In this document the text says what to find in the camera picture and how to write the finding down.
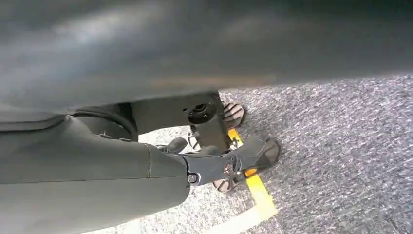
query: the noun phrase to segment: yellow floor marking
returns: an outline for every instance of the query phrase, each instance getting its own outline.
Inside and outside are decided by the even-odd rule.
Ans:
[[[232,141],[237,142],[237,147],[243,145],[243,142],[235,129],[230,129],[228,131],[228,136]],[[246,175],[254,173],[255,169],[250,169],[246,171]],[[254,198],[255,205],[262,217],[263,221],[269,219],[270,217],[278,213],[277,207],[272,201],[272,197],[268,194],[263,182],[259,175],[254,175],[246,180],[246,184],[251,191],[252,197]]]

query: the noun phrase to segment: bolt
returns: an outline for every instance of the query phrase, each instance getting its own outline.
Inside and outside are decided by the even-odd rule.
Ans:
[[[198,176],[196,174],[189,174],[188,175],[188,182],[193,184],[198,180]]]
[[[227,162],[224,165],[224,175],[229,176],[232,172],[234,172],[234,165],[232,165],[232,163],[230,162]]]

